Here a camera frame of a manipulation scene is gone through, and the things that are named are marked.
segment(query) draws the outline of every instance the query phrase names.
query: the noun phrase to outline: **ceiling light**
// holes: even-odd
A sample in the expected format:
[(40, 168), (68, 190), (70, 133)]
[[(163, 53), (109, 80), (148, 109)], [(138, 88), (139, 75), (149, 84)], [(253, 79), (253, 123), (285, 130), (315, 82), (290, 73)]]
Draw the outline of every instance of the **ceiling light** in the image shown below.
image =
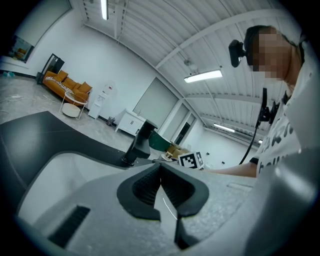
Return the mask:
[(223, 129), (223, 130), (226, 130), (226, 131), (229, 131), (229, 132), (232, 132), (232, 133), (234, 133), (234, 132), (235, 132), (235, 130), (234, 130), (234, 129), (230, 129), (230, 128), (225, 127), (225, 126), (222, 126), (222, 125), (220, 125), (220, 124), (216, 124), (216, 123), (214, 123), (213, 125), (214, 125), (215, 127), (218, 127), (218, 128), (220, 128), (220, 129)]
[(186, 83), (191, 83), (191, 82), (205, 80), (205, 79), (211, 79), (211, 78), (222, 78), (221, 71), (215, 70), (215, 71), (209, 71), (209, 72), (200, 73), (200, 74), (194, 74), (194, 75), (186, 77), (184, 79), (184, 81)]
[(107, 0), (101, 0), (102, 18), (107, 20)]

